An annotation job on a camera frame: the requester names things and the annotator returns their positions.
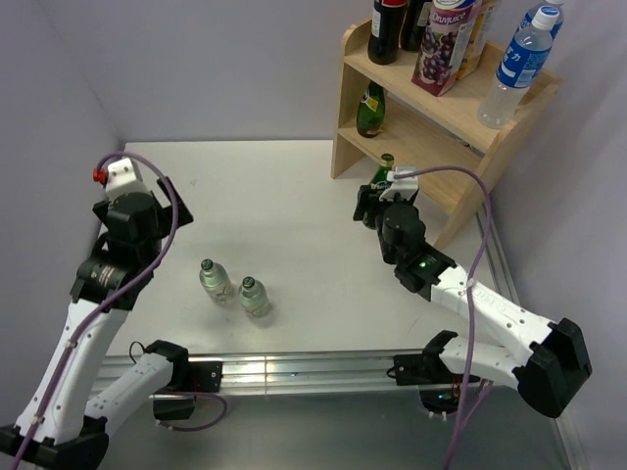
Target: wooden shelf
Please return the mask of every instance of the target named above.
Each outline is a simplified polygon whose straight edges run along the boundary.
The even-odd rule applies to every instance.
[[[488,43],[479,68],[441,97],[435,97],[411,82],[417,54],[399,51],[396,62],[379,66],[367,56],[370,20],[351,26],[342,40],[340,90],[331,177],[339,176],[364,155],[378,160],[394,155],[399,165],[420,168],[460,165],[474,170],[492,190],[511,159],[526,143],[540,115],[555,98],[563,80],[542,70],[516,110],[501,129],[491,129],[477,119],[477,110],[488,93],[504,49]],[[417,113],[397,102],[386,101],[384,132],[372,139],[357,133],[356,113],[363,91],[375,81]],[[477,157],[462,147],[461,138],[484,154]],[[464,175],[451,171],[420,178],[420,190],[438,203],[449,221],[436,242],[446,246],[481,208],[483,193]]]
[[[479,122],[477,110],[488,93],[494,70],[478,70],[438,98],[411,82],[417,53],[400,51],[397,62],[389,66],[379,66],[368,58],[366,46],[363,44],[357,51],[346,56],[344,62],[401,100],[415,106],[425,116],[451,130],[477,150],[483,153],[488,151],[499,131]]]
[[[481,159],[463,147],[444,130],[417,116],[412,110],[386,101],[383,132],[366,139],[357,132],[356,118],[338,130],[339,134],[372,159],[392,154],[397,165],[427,168],[435,165],[460,165],[476,171]],[[420,178],[420,191],[452,213],[468,184],[460,173],[431,173]]]

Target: white bottle cap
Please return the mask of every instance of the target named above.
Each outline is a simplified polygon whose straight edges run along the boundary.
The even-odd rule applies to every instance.
[[[559,10],[556,7],[540,7],[531,24],[542,31],[550,31],[557,23],[558,17]]]

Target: robotic arm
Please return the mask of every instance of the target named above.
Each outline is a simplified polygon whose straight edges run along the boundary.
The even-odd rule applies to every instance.
[[[111,435],[146,397],[164,388],[182,390],[189,379],[188,351],[158,341],[117,382],[89,399],[112,340],[153,277],[151,272],[137,282],[139,273],[160,255],[161,241],[173,224],[172,207],[177,207],[178,227],[193,221],[169,180],[158,181],[167,195],[175,196],[171,206],[163,208],[130,159],[95,171],[94,179],[105,185],[107,200],[93,210],[107,231],[78,268],[64,330],[37,391],[15,425],[0,428],[0,450],[15,456],[23,447],[22,459],[49,469],[97,468]],[[134,287],[72,341],[104,300],[133,282]],[[70,351],[66,367],[55,377],[66,351]],[[41,401],[50,390],[49,404],[40,414]]]
[[[398,166],[384,188],[360,188],[354,220],[374,222],[383,260],[395,264],[395,275],[410,292],[468,318],[466,271],[425,240],[426,227],[413,205],[418,179],[395,179],[416,171]],[[471,373],[518,390],[538,412],[557,418],[592,374],[583,334],[564,318],[558,324],[474,283],[477,328],[501,347],[474,345]],[[457,333],[441,332],[416,356],[396,356],[397,384],[451,383],[463,373],[468,342]]]

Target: gray floor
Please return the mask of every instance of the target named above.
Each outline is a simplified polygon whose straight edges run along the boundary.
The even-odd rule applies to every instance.
[[[228,399],[201,433],[154,426],[147,403],[115,435],[103,470],[439,469],[452,423],[430,421],[416,391]],[[200,410],[211,417],[216,405]],[[495,390],[461,440],[458,469],[566,469],[552,420],[513,391]]]

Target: red connector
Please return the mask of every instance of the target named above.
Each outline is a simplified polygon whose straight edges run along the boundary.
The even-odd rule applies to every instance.
[[[104,186],[105,184],[107,184],[107,178],[108,178],[107,171],[103,168],[101,169],[94,168],[93,178],[94,178],[94,181]]]

